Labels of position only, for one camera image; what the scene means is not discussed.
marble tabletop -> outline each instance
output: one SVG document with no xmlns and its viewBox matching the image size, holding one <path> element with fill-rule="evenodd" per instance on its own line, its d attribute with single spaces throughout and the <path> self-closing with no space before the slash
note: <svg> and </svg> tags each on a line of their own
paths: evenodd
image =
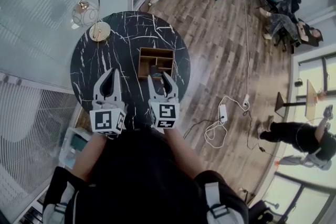
<svg viewBox="0 0 336 224">
<path fill-rule="evenodd" d="M 175 51 L 173 79 L 178 86 L 181 102 L 190 79 L 190 59 L 178 32 L 165 20 L 143 12 L 114 13 L 103 19 L 111 27 L 106 41 L 94 42 L 89 29 L 78 41 L 72 54 L 71 84 L 78 102 L 89 113 L 92 110 L 93 87 L 110 68 L 118 68 L 121 75 L 122 101 L 127 105 L 125 127 L 128 130 L 151 126 L 147 80 L 138 79 L 141 47 Z M 163 92 L 162 83 L 155 87 Z"/>
</svg>

white marker cube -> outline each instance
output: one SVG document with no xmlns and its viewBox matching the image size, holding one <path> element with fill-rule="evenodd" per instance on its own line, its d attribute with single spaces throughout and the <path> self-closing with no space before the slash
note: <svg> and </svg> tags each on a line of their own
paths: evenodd
<svg viewBox="0 0 336 224">
<path fill-rule="evenodd" d="M 155 127 L 171 129 L 179 120 L 179 103 L 149 102 L 150 114 Z"/>
<path fill-rule="evenodd" d="M 121 134 L 125 120 L 122 109 L 100 109 L 90 111 L 92 131 L 100 134 Z"/>
</svg>

table lamp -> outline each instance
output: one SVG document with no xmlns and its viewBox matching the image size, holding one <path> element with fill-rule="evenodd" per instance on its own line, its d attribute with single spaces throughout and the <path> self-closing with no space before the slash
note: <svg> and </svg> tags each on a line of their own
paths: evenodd
<svg viewBox="0 0 336 224">
<path fill-rule="evenodd" d="M 79 26 L 93 26 L 90 28 L 89 36 L 93 41 L 100 42 L 110 35 L 111 27 L 105 22 L 98 22 L 100 11 L 100 0 L 98 8 L 95 4 L 80 0 L 72 10 L 73 22 Z"/>
</svg>

white plug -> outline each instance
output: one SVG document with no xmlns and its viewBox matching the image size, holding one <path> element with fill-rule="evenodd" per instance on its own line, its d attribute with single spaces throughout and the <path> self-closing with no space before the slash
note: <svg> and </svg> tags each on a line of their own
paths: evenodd
<svg viewBox="0 0 336 224">
<path fill-rule="evenodd" d="M 222 123 L 227 122 L 226 105 L 221 104 L 219 106 L 219 116 Z"/>
<path fill-rule="evenodd" d="M 243 100 L 243 108 L 247 108 L 249 106 L 249 102 L 248 102 L 249 98 L 250 96 L 246 94 Z"/>
</svg>

gray pants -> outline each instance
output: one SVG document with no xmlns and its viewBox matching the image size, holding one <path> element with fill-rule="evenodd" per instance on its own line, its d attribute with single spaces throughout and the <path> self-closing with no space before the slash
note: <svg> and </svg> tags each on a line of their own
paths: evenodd
<svg viewBox="0 0 336 224">
<path fill-rule="evenodd" d="M 273 37 L 281 28 L 285 28 L 292 39 L 299 40 L 298 28 L 287 15 L 272 14 L 270 21 L 271 23 L 266 26 L 266 29 L 271 37 Z"/>
</svg>

